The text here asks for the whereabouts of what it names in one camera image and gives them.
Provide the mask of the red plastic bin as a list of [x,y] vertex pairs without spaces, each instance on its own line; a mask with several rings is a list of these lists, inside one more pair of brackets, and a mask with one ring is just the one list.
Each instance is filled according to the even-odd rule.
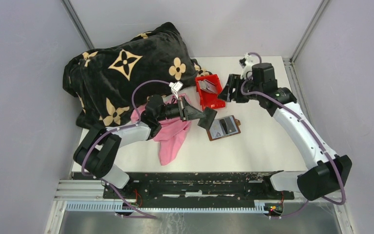
[[222,91],[221,83],[217,75],[208,75],[197,77],[195,79],[196,92],[199,95],[199,101],[202,109],[221,109],[226,106],[226,102],[218,99]]

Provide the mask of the black credit card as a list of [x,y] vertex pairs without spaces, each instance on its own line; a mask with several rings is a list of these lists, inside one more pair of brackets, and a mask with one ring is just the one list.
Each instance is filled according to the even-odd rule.
[[209,107],[206,107],[203,111],[203,114],[204,117],[199,119],[197,125],[203,129],[209,130],[217,115],[217,111]]

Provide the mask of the stack of cards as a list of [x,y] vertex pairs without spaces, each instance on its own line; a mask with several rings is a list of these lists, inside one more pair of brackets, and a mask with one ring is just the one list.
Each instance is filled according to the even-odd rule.
[[213,84],[212,82],[210,82],[207,79],[199,80],[198,84],[199,84],[200,90],[202,90],[204,92],[211,93],[211,94],[217,94],[218,93],[216,85]]

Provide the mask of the brown leather card holder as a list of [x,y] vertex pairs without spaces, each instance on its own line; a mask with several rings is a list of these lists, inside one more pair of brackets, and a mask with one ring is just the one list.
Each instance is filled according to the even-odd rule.
[[240,134],[240,125],[241,122],[233,115],[215,119],[210,129],[207,130],[208,139],[214,141]]

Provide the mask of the dark credit card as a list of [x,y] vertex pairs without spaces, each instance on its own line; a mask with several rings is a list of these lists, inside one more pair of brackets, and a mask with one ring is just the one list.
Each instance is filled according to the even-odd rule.
[[224,129],[225,135],[233,135],[239,132],[236,121],[233,116],[228,116],[220,119],[220,123]]

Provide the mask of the white credit card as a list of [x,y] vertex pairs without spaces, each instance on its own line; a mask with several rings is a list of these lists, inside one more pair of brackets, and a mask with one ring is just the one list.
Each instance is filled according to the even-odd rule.
[[225,136],[224,129],[218,119],[213,121],[209,129],[209,134],[212,140],[219,139]]

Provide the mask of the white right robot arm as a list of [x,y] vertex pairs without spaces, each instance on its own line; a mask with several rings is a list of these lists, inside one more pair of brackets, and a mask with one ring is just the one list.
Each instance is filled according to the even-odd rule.
[[258,101],[287,132],[299,150],[307,171],[281,171],[268,176],[262,194],[276,198],[281,191],[301,193],[308,201],[323,198],[336,205],[346,202],[345,184],[352,168],[347,155],[340,156],[319,136],[307,120],[289,88],[279,87],[271,63],[258,63],[241,75],[230,74],[218,98],[226,102]]

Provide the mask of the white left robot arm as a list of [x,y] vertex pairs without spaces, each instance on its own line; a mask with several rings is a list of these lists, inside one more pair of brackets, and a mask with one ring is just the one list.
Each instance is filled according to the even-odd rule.
[[197,119],[198,126],[209,129],[215,115],[216,111],[210,108],[198,110],[183,96],[175,103],[166,104],[161,96],[153,95],[147,101],[139,123],[110,130],[99,124],[94,125],[75,150],[73,160],[81,165],[83,174],[107,182],[115,187],[120,197],[128,198],[133,194],[134,186],[129,182],[130,176],[114,163],[119,148],[154,138],[162,129],[162,120]]

